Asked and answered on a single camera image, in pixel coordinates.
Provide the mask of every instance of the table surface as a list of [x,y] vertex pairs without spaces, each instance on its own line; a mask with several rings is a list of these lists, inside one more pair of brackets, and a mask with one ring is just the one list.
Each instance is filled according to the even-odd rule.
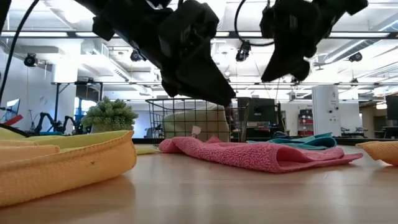
[[395,224],[397,187],[398,168],[367,154],[288,174],[156,154],[115,179],[0,208],[0,223]]

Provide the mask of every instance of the pink towel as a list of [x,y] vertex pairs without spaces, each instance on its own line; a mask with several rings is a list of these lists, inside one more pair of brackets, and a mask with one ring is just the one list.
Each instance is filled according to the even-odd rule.
[[362,153],[345,155],[338,147],[308,151],[266,142],[224,143],[216,137],[207,142],[191,137],[166,139],[159,145],[159,149],[164,153],[183,152],[197,159],[273,173],[347,164],[363,156]]

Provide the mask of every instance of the black wire basket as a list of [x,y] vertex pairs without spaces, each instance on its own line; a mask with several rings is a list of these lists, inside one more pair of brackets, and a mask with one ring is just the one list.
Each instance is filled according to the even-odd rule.
[[244,142],[249,106],[233,99],[228,107],[204,100],[149,99],[150,129],[147,138],[157,145],[161,139],[193,136],[206,141],[215,136],[224,142]]

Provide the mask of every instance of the green plant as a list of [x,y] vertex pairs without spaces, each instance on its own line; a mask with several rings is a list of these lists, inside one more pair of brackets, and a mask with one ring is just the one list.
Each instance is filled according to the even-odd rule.
[[136,118],[138,114],[123,100],[111,101],[105,96],[102,102],[98,102],[87,111],[81,122],[84,126],[96,126],[105,131],[112,131],[130,129]]

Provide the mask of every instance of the teal towel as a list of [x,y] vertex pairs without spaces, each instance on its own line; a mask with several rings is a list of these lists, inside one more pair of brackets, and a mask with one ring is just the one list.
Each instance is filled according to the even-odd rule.
[[298,138],[298,139],[277,138],[277,139],[271,139],[268,142],[276,144],[285,144],[287,146],[292,146],[296,149],[307,149],[307,150],[324,150],[337,146],[337,142],[334,138],[331,137],[331,133],[317,134],[314,136]]

